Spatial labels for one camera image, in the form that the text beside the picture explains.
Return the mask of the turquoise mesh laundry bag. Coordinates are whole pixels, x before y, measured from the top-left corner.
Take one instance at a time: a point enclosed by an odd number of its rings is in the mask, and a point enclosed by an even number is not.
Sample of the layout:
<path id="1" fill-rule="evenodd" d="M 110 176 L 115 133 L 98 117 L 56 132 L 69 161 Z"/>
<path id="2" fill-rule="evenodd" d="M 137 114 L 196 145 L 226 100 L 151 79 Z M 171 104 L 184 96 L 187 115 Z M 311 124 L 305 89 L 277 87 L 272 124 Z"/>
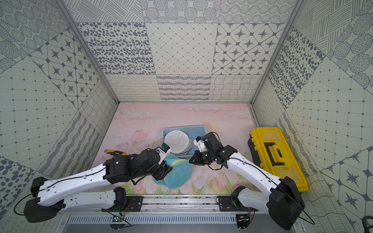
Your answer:
<path id="1" fill-rule="evenodd" d="M 171 166 L 173 169 L 166 175 L 163 180 L 153 181 L 156 184 L 166 186 L 169 189 L 177 189 L 183 186 L 192 175 L 192 164 L 186 159 L 181 159 L 173 154 L 169 154 L 164 159 L 166 165 Z"/>

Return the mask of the white mesh laundry bag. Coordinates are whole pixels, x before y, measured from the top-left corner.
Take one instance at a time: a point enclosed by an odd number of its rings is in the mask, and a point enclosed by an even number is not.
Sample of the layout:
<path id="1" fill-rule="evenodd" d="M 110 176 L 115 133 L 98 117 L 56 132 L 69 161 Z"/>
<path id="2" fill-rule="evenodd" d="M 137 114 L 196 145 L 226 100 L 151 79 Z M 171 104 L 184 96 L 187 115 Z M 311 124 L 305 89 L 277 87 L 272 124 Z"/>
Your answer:
<path id="1" fill-rule="evenodd" d="M 186 155 L 192 148 L 192 141 L 182 131 L 171 131 L 165 135 L 164 142 L 175 155 Z"/>

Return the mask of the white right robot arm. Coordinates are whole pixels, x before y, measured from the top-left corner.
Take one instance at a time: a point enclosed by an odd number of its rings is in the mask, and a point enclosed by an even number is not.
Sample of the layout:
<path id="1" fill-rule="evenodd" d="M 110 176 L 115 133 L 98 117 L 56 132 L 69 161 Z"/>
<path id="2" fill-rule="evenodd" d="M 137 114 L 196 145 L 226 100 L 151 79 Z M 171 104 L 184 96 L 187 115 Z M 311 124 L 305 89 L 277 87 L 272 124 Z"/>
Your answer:
<path id="1" fill-rule="evenodd" d="M 250 207 L 270 215 L 282 229 L 290 230 L 305 209 L 295 181 L 280 178 L 247 160 L 230 145 L 223 146 L 213 132 L 194 140 L 197 146 L 189 162 L 193 165 L 211 165 L 213 162 L 240 174 L 259 191 L 240 188 L 237 199 L 243 207 Z"/>

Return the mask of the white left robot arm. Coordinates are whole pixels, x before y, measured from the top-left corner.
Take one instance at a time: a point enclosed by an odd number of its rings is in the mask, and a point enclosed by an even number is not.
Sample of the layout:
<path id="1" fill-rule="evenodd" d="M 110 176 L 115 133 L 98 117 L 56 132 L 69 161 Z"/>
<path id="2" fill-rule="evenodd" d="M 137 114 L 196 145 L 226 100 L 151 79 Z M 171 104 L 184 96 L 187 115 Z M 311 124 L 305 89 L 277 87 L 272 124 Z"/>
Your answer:
<path id="1" fill-rule="evenodd" d="M 23 210 L 27 221 L 44 222 L 59 213 L 80 208 L 99 208 L 107 213 L 126 211 L 130 203 L 122 187 L 93 194 L 83 192 L 116 183 L 137 185 L 147 176 L 162 180 L 173 169 L 164 161 L 171 153 L 167 145 L 145 149 L 140 154 L 118 150 L 106 150 L 105 153 L 111 158 L 87 171 L 57 180 L 34 179 L 31 187 L 33 198 L 26 202 Z"/>

